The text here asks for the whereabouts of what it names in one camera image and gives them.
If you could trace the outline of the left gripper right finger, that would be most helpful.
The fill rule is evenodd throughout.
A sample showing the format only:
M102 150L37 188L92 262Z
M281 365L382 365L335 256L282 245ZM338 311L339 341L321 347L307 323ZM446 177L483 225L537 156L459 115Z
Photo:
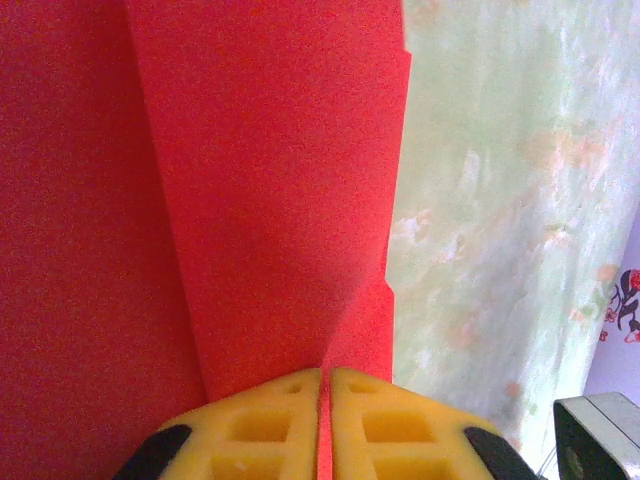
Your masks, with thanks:
M334 480L538 480L488 421L353 369L331 422Z

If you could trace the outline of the red paper sheet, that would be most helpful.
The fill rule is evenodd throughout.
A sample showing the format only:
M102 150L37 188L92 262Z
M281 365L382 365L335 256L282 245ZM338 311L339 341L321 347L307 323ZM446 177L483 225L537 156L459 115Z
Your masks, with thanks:
M402 0L0 0L0 480L392 370Z

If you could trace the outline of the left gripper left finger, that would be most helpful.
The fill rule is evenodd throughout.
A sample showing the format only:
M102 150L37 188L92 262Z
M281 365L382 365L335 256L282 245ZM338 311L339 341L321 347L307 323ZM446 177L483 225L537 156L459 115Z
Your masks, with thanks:
M112 480L316 480L319 393L306 369L185 412Z

